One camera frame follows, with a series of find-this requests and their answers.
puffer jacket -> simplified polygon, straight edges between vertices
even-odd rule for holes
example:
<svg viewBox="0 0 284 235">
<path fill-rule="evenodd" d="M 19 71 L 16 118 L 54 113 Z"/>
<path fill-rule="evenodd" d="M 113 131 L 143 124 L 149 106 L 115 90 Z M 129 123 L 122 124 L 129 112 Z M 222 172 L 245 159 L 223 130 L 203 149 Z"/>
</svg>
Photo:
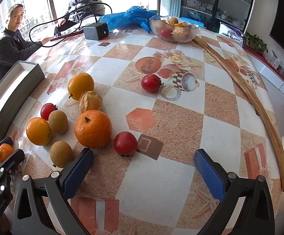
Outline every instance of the puffer jacket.
<svg viewBox="0 0 284 235">
<path fill-rule="evenodd" d="M 102 2 L 101 0 L 69 0 L 68 10 L 65 14 L 65 19 L 70 20 L 73 22 L 80 22 L 83 14 L 84 8 L 80 8 L 84 5 L 91 5 L 92 10 L 94 11 L 95 15 L 103 16 L 105 15 L 105 6 L 103 4 L 96 4 L 98 2 Z M 80 10 L 76 12 L 72 12 L 75 9 L 80 8 Z M 91 10 L 87 9 L 85 11 L 84 17 L 92 15 L 93 13 Z"/>
</svg>

checkered tablecloth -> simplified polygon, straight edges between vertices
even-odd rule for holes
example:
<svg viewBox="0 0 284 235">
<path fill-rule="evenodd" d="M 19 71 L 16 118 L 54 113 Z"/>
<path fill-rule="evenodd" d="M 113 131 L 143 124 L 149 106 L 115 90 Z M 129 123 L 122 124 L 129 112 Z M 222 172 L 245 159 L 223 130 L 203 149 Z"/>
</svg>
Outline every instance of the checkered tablecloth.
<svg viewBox="0 0 284 235">
<path fill-rule="evenodd" d="M 242 47 L 205 29 L 197 37 L 235 63 L 276 126 L 267 89 Z M 276 213 L 280 174 L 263 122 L 224 68 L 194 42 L 166 42 L 141 29 L 126 28 L 101 41 L 72 37 L 52 49 L 39 49 L 30 60 L 40 64 L 45 79 L 7 133 L 14 139 L 14 147 L 26 152 L 22 174 L 13 182 L 14 192 L 17 178 L 23 174 L 39 178 L 58 169 L 49 157 L 54 142 L 66 141 L 75 155 L 83 149 L 74 135 L 79 104 L 68 99 L 67 84 L 75 74 L 87 72 L 112 121 L 112 138 L 130 131 L 139 143 L 139 152 L 132 158 L 117 155 L 112 143 L 95 150 L 94 166 L 80 187 L 90 197 L 119 200 L 114 234 L 190 235 L 201 229 L 218 200 L 212 198 L 194 167 L 193 154 L 198 148 L 240 177 L 250 177 L 261 167 Z M 141 88 L 140 80 L 149 72 L 162 77 L 159 93 Z M 48 102 L 66 113 L 69 129 L 64 135 L 54 135 L 48 145 L 35 146 L 28 141 L 25 127 L 31 118 L 40 116 Z M 47 201 L 46 205 L 51 213 L 51 205 Z M 224 234 L 232 229 L 238 214 L 234 212 Z"/>
</svg>

fruit bowl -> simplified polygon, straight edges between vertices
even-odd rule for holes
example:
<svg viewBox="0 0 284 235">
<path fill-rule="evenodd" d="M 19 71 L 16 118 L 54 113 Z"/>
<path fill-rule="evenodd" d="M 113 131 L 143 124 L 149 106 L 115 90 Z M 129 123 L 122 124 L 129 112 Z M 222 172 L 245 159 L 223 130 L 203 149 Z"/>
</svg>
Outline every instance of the fruit bowl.
<svg viewBox="0 0 284 235">
<path fill-rule="evenodd" d="M 171 16 L 154 15 L 149 19 L 149 24 L 153 33 L 169 42 L 189 42 L 194 39 L 200 29 L 197 24 L 184 22 L 180 18 Z"/>
</svg>

hand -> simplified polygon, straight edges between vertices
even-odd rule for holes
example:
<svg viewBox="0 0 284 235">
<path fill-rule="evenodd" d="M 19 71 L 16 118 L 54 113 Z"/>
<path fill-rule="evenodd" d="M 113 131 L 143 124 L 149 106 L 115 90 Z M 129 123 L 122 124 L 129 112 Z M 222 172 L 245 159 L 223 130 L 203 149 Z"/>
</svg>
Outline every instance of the hand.
<svg viewBox="0 0 284 235">
<path fill-rule="evenodd" d="M 57 27 L 62 26 L 67 20 L 65 18 L 62 18 L 60 21 L 57 23 Z"/>
<path fill-rule="evenodd" d="M 47 42 L 49 42 L 49 40 L 51 39 L 51 37 L 46 37 L 44 39 L 41 40 L 42 44 L 45 45 Z"/>
</svg>

